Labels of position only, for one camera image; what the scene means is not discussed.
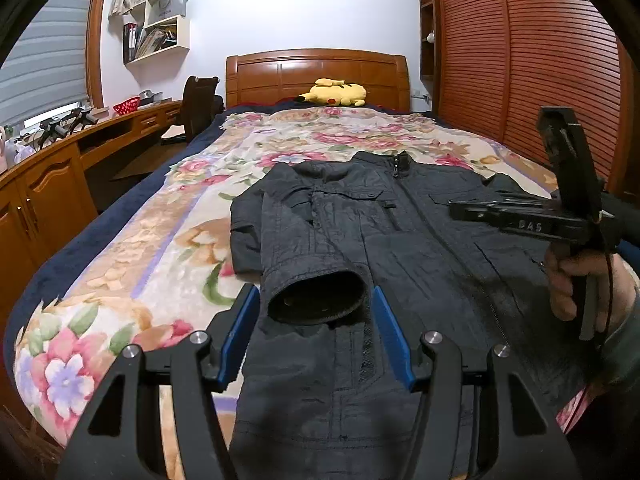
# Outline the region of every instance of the yellow plush toy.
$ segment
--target yellow plush toy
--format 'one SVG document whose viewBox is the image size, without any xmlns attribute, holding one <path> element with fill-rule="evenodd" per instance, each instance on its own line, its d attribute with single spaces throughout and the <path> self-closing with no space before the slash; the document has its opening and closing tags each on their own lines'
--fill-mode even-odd
<svg viewBox="0 0 640 480">
<path fill-rule="evenodd" d="M 367 91 L 363 86 L 333 79 L 318 79 L 316 86 L 308 94 L 296 97 L 296 101 L 328 106 L 362 106 L 366 97 Z"/>
</svg>

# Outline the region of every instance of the jacket cuff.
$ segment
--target jacket cuff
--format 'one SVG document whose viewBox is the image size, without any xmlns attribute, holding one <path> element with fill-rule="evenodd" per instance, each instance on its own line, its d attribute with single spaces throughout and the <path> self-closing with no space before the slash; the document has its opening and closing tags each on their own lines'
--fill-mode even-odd
<svg viewBox="0 0 640 480">
<path fill-rule="evenodd" d="M 362 305 L 366 291 L 355 267 L 337 254 L 295 256 L 269 268 L 260 287 L 269 316 L 296 325 L 340 319 Z"/>
<path fill-rule="evenodd" d="M 640 373 L 640 296 L 625 322 L 609 336 L 602 349 L 609 382 L 631 386 Z"/>
</svg>

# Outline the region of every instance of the bed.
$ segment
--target bed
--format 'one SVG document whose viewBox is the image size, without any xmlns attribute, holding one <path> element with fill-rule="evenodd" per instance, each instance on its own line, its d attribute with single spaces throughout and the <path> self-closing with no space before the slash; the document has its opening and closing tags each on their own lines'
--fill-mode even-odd
<svg viewBox="0 0 640 480">
<path fill-rule="evenodd" d="M 361 82 L 368 104 L 329 108 L 289 99 L 319 77 Z M 409 113 L 409 88 L 402 56 L 305 49 L 228 58 L 229 110 L 50 259 L 12 311 L 5 366 L 46 431 L 68 441 L 125 345 L 165 348 L 229 307 L 242 285 L 230 260 L 231 201 L 277 162 L 407 150 L 418 162 L 508 174 L 538 195 L 557 187 L 551 172 L 501 144 Z M 69 379 L 73 390 L 63 387 Z M 214 396 L 227 441 L 241 385 L 242 377 Z M 561 423 L 571 410 L 559 414 Z M 161 413 L 168 471 L 181 478 L 167 390 Z"/>
</svg>

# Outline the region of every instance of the floral bedspread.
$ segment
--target floral bedspread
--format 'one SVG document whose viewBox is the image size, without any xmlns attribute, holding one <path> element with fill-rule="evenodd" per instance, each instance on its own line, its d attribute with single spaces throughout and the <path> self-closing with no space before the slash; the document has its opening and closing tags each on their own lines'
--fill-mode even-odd
<svg viewBox="0 0 640 480">
<path fill-rule="evenodd" d="M 98 383 L 129 343 L 145 351 L 203 330 L 227 309 L 242 283 L 229 247 L 230 205 L 277 162 L 350 160 L 359 150 L 506 173 L 525 190 L 547 195 L 553 174 L 484 137 L 437 126 L 421 115 L 368 108 L 305 108 L 273 115 L 232 114 L 225 133 L 171 168 L 153 195 L 64 298 L 40 304 L 15 343 L 22 400 L 66 444 Z M 229 441 L 240 377 L 215 395 Z M 170 478 L 181 478 L 170 391 L 161 393 L 162 437 Z M 559 419 L 566 421 L 566 414 Z"/>
</svg>

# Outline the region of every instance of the chair backrest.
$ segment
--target chair backrest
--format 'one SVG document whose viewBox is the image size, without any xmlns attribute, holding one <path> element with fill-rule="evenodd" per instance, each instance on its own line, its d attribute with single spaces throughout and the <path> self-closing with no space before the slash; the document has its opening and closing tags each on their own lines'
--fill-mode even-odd
<svg viewBox="0 0 640 480">
<path fill-rule="evenodd" d="M 192 75 L 187 79 L 180 109 L 187 142 L 208 128 L 213 118 L 223 111 L 224 105 L 220 109 L 222 98 L 216 99 L 216 88 L 219 82 L 220 79 L 217 77 L 200 79 Z"/>
</svg>

